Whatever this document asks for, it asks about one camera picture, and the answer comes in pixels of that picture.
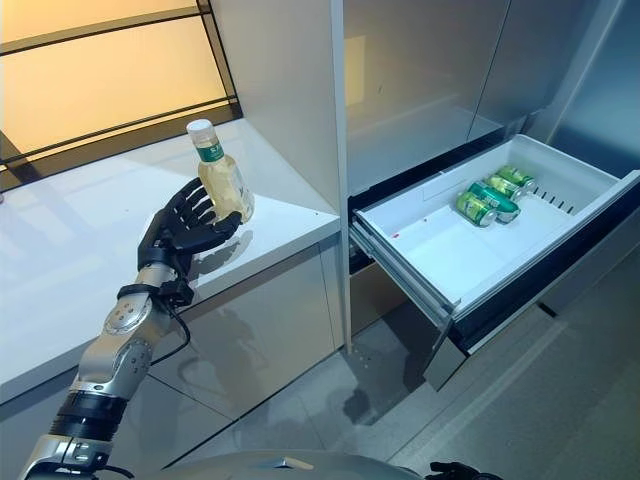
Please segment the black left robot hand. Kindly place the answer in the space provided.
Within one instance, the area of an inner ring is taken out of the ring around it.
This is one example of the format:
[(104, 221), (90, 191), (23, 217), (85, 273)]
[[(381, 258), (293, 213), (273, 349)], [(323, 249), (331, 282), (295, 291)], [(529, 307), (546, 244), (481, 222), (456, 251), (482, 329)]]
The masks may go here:
[(229, 240), (241, 225), (241, 214), (222, 218), (199, 177), (184, 185), (152, 218), (137, 248), (137, 268), (161, 263), (186, 276), (196, 254)]

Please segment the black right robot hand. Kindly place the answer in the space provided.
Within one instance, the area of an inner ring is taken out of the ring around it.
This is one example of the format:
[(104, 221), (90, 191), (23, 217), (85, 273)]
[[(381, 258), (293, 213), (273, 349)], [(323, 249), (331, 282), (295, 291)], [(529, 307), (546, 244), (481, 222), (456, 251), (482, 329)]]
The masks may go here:
[(469, 480), (473, 479), (478, 471), (460, 462), (431, 462), (431, 474), (425, 479), (435, 480)]

